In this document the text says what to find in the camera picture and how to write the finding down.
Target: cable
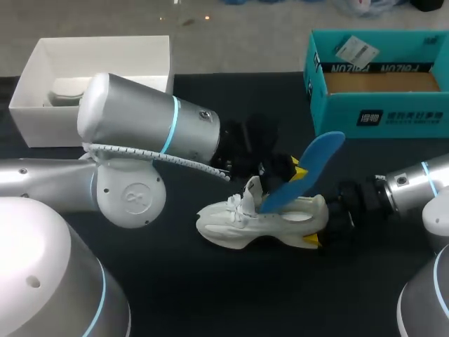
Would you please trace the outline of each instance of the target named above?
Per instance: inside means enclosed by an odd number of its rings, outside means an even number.
[[[168,163],[177,164],[181,166],[190,167],[192,169],[200,170],[213,176],[217,176],[226,181],[230,181],[231,178],[212,166],[197,163],[196,161],[183,159],[179,157],[170,156],[169,154],[162,154],[159,152],[153,152],[148,150],[134,149],[132,147],[123,146],[113,146],[113,145],[103,145],[103,144],[83,144],[84,149],[92,152],[108,152],[108,153],[119,153],[120,155],[131,157],[140,160],[159,160],[166,161]]]

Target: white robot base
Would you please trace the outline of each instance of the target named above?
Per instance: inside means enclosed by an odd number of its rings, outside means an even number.
[[[0,336],[128,337],[123,291],[65,220],[26,198],[0,203]]]

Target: robot logo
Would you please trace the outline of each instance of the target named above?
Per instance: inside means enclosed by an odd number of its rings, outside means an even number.
[[[145,212],[153,202],[150,188],[142,183],[129,185],[121,194],[121,199],[125,210],[131,214]]]

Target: gray floor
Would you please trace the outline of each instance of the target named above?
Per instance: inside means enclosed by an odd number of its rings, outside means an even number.
[[[41,37],[160,34],[171,36],[178,74],[298,71],[311,29],[448,29],[448,2],[365,19],[341,15],[331,0],[0,0],[0,76],[20,74]]]

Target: white sneaker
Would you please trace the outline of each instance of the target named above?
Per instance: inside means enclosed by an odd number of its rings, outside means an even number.
[[[235,194],[227,201],[201,209],[196,228],[210,242],[231,249],[242,249],[265,235],[289,246],[316,249],[317,245],[306,242],[304,237],[326,226],[329,214],[324,198],[321,195],[300,197],[278,213],[259,214],[262,193],[259,177],[252,177],[245,186],[243,198]]]

